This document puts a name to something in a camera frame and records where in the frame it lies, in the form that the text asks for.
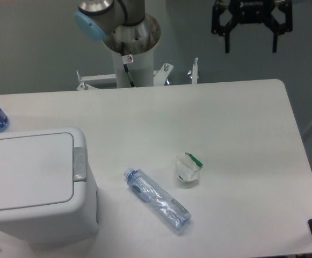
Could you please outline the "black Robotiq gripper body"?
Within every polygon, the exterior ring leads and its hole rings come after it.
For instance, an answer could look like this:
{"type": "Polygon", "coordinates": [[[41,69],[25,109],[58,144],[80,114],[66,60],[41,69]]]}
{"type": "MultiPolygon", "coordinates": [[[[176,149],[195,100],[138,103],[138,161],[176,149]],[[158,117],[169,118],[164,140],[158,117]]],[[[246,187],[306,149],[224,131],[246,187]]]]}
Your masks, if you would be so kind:
{"type": "Polygon", "coordinates": [[[259,24],[270,20],[274,1],[230,1],[228,10],[239,24],[259,24]]]}

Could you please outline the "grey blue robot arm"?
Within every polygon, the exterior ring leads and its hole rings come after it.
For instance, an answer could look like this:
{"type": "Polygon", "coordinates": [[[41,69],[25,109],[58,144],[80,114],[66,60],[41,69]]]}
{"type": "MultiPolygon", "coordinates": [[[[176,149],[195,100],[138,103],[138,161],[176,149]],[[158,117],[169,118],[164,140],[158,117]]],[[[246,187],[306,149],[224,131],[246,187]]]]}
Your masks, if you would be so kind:
{"type": "MultiPolygon", "coordinates": [[[[80,1],[74,14],[77,26],[93,41],[103,41],[121,55],[143,54],[161,37],[158,21],[147,14],[144,1],[80,1]]],[[[293,29],[291,1],[215,1],[211,33],[224,38],[230,51],[230,33],[238,24],[264,24],[273,33],[272,51],[279,35],[293,29]]]]}

